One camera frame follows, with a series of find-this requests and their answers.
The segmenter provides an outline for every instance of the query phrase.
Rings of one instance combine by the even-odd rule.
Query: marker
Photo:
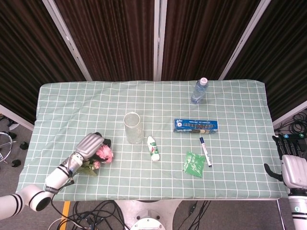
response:
[[[211,163],[211,160],[210,160],[210,158],[209,158],[209,156],[208,156],[208,151],[207,151],[207,149],[206,149],[205,142],[204,142],[203,138],[200,138],[200,140],[201,140],[201,146],[202,146],[203,152],[205,153],[205,157],[206,157],[208,166],[211,167],[211,166],[212,166],[212,163]]]

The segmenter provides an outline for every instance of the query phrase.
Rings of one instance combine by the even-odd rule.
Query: green label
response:
[[[149,152],[150,152],[151,156],[154,155],[154,154],[158,154],[159,153],[158,148],[157,148],[155,142],[150,143],[150,146],[151,146],[151,150]]]

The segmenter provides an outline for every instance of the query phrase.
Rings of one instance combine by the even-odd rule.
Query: table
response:
[[[17,191],[44,181],[91,132],[112,140],[114,159],[99,176],[79,174],[55,200],[254,199],[287,196],[265,173],[281,171],[264,84],[254,80],[209,81],[203,104],[189,102],[195,81],[66,82],[41,87],[36,122]],[[155,138],[160,161],[146,140],[131,145],[123,118],[137,112],[145,136]],[[217,120],[215,134],[174,133],[174,118]],[[182,171],[187,151],[201,154],[206,142],[213,166],[203,178]]]

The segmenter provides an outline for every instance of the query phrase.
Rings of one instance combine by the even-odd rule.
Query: bottle cap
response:
[[[206,79],[206,78],[201,78],[201,80],[200,80],[200,84],[201,85],[206,85],[208,83],[208,79]]]

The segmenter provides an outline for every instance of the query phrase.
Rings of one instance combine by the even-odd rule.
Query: water bottle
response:
[[[208,87],[208,80],[206,78],[202,78],[197,81],[194,92],[191,96],[191,102],[193,104],[200,104],[201,101],[203,100],[205,94],[206,94],[206,89]]]

